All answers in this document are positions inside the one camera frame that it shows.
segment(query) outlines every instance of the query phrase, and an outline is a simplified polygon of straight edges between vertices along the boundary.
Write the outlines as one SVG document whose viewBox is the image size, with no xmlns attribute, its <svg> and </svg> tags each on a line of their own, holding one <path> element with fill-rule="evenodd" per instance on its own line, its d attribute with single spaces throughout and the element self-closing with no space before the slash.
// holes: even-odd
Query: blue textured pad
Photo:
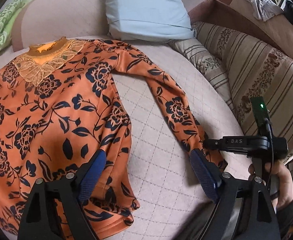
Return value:
<svg viewBox="0 0 293 240">
<path fill-rule="evenodd" d="M 196 151 L 191 151 L 190 163 L 206 196 L 213 202 L 217 203 L 219 200 L 217 182 L 212 177 L 207 166 Z"/>
<path fill-rule="evenodd" d="M 78 200 L 80 202 L 90 198 L 92 191 L 94 190 L 94 187 L 100 178 L 102 171 L 104 170 L 106 164 L 106 153 L 103 150 L 98 150 L 96 154 L 98 154 L 98 156 L 81 181 L 81 189 L 78 196 Z"/>
</svg>

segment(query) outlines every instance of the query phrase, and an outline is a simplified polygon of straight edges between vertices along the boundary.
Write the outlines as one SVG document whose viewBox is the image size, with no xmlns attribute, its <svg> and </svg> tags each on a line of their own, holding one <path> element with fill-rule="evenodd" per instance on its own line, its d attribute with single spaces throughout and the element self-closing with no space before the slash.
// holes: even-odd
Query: crumpled gray cloth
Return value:
<svg viewBox="0 0 293 240">
<path fill-rule="evenodd" d="M 283 14 L 283 10 L 271 0 L 246 0 L 251 3 L 254 13 L 253 16 L 266 22 L 272 17 Z"/>
</svg>

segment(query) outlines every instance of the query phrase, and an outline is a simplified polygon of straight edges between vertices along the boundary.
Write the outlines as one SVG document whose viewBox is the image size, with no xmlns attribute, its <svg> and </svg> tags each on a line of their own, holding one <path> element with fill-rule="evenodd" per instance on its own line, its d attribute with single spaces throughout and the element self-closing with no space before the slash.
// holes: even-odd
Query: green patterned fabric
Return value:
<svg viewBox="0 0 293 240">
<path fill-rule="evenodd" d="M 14 0 L 0 12 L 0 51 L 10 43 L 14 21 L 26 4 L 27 0 Z"/>
</svg>

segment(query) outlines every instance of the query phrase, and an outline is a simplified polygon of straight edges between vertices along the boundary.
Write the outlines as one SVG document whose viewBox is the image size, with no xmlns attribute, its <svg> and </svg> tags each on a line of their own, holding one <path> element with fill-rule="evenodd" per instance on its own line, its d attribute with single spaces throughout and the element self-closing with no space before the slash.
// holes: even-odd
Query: white pillow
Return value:
<svg viewBox="0 0 293 240">
<path fill-rule="evenodd" d="M 105 0 L 110 34 L 120 40 L 168 42 L 195 36 L 181 0 Z"/>
</svg>

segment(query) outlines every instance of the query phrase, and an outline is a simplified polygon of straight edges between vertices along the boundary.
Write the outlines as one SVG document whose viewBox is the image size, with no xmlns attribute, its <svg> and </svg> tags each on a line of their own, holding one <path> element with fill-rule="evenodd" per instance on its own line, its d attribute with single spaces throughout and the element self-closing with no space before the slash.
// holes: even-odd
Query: silver bolt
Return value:
<svg viewBox="0 0 293 240">
<path fill-rule="evenodd" d="M 73 172 L 69 172 L 69 173 L 66 175 L 66 178 L 67 178 L 67 179 L 73 179 L 73 178 L 74 178 L 74 173 L 73 173 Z"/>
<path fill-rule="evenodd" d="M 223 176 L 224 178 L 226 178 L 226 179 L 230 179 L 230 178 L 231 178 L 231 174 L 228 173 L 228 172 L 226 172 L 226 171 L 222 173 L 222 176 Z"/>
<path fill-rule="evenodd" d="M 260 177 L 255 177 L 254 180 L 257 183 L 261 183 L 262 182 L 262 179 Z"/>
<path fill-rule="evenodd" d="M 41 184 L 42 182 L 43 182 L 43 179 L 42 179 L 42 178 L 38 178 L 38 179 L 35 181 L 36 184 Z"/>
</svg>

